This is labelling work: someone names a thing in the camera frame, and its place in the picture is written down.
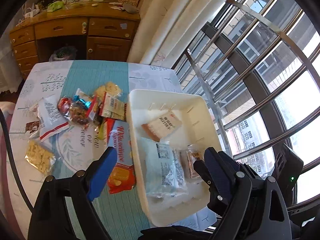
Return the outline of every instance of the floor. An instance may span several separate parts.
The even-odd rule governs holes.
[[[17,92],[10,93],[9,90],[5,91],[5,92],[2,92],[0,94],[0,102],[7,101],[7,102],[17,103],[17,100],[18,100],[18,97],[20,95],[20,92],[21,92],[21,89],[23,87],[23,84],[24,84],[24,80],[21,82]]]

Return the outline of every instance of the bag of pasta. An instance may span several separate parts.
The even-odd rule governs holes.
[[[49,175],[56,162],[56,157],[36,140],[28,142],[25,159],[44,175]]]

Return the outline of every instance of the plastic container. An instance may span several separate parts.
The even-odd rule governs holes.
[[[168,109],[183,123],[174,133],[164,138],[172,147],[186,149],[188,145],[197,143],[203,149],[201,154],[204,154],[207,147],[222,150],[209,110],[201,96],[139,89],[130,92],[127,121],[130,125],[138,195],[143,212],[158,227],[196,213],[207,205],[210,198],[208,185],[204,181],[199,184],[187,183],[188,195],[162,199],[146,196],[146,153],[140,138],[148,138],[148,135],[141,125],[161,116]]]

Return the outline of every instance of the desk drawer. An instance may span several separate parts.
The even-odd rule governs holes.
[[[22,78],[24,80],[27,79],[28,75],[30,74],[31,70],[25,70],[25,71],[21,71],[21,75],[22,75]]]
[[[35,25],[36,40],[66,35],[84,35],[87,30],[87,17],[56,19]]]
[[[93,17],[89,21],[89,35],[131,40],[136,22],[129,20]]]
[[[35,64],[39,62],[38,56],[25,57],[17,59],[19,69],[21,71],[31,70]]]
[[[30,41],[13,47],[16,59],[37,55],[37,47],[35,41]]]
[[[31,25],[25,28],[21,28],[20,30],[17,30],[13,33],[10,33],[9,36],[12,46],[16,46],[28,41],[34,41],[35,31],[33,29],[33,25]]]

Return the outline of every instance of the gray round object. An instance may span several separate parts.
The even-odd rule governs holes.
[[[236,175],[238,178],[244,178],[244,173],[242,171],[238,171]]]
[[[50,181],[52,181],[53,180],[53,176],[52,175],[49,175],[49,176],[47,176],[46,178],[45,178],[45,181],[46,182],[50,182]]]
[[[77,173],[76,173],[77,177],[82,177],[82,176],[84,176],[84,174],[85,174],[84,170],[77,171]]]
[[[269,176],[268,177],[268,180],[271,182],[271,183],[274,183],[276,181],[276,179],[272,176]]]

